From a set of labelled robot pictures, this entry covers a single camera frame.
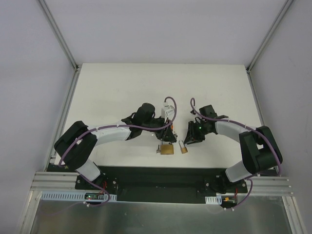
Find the large brass padlock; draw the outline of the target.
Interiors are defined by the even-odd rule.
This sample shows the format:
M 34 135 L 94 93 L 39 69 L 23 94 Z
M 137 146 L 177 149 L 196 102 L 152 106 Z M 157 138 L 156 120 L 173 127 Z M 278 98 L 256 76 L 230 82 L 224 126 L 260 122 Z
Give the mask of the large brass padlock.
M 173 143 L 162 141 L 160 144 L 160 154 L 161 155 L 173 155 L 174 154 Z

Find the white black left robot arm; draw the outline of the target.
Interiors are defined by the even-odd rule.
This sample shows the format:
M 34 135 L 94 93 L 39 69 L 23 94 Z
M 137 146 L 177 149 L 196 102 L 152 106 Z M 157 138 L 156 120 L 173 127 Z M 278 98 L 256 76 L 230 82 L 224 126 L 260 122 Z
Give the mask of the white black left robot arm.
M 61 158 L 60 163 L 81 174 L 86 178 L 86 184 L 97 190 L 103 184 L 104 174 L 89 158 L 95 147 L 114 141 L 132 140 L 140 136 L 142 131 L 154 133 L 162 142 L 176 142 L 173 131 L 176 105 L 164 102 L 161 116 L 156 117 L 155 114 L 155 107 L 144 103 L 136 112 L 115 124 L 91 127 L 81 120 L 76 121 L 56 141 L 54 149 Z

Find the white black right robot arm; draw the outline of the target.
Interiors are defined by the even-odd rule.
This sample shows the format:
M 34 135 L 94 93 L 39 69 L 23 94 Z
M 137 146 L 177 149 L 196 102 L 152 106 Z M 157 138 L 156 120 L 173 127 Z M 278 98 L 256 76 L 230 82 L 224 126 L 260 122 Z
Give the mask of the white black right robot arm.
M 226 136 L 240 145 L 242 160 L 221 175 L 219 186 L 222 191 L 231 192 L 242 179 L 275 166 L 280 168 L 283 157 L 269 127 L 252 128 L 225 115 L 219 116 L 212 105 L 204 106 L 199 111 L 193 104 L 191 108 L 195 119 L 188 123 L 185 145 L 201 143 L 210 133 Z

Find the small brass padlock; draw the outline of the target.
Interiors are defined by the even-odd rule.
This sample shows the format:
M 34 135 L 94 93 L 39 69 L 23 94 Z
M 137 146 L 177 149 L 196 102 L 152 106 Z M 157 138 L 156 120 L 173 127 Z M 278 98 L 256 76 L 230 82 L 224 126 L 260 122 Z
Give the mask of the small brass padlock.
M 183 140 L 179 141 L 179 146 L 180 146 L 180 150 L 181 150 L 182 154 L 188 153 L 188 149 L 187 149 L 187 147 L 186 147 L 186 145 L 185 145 Z

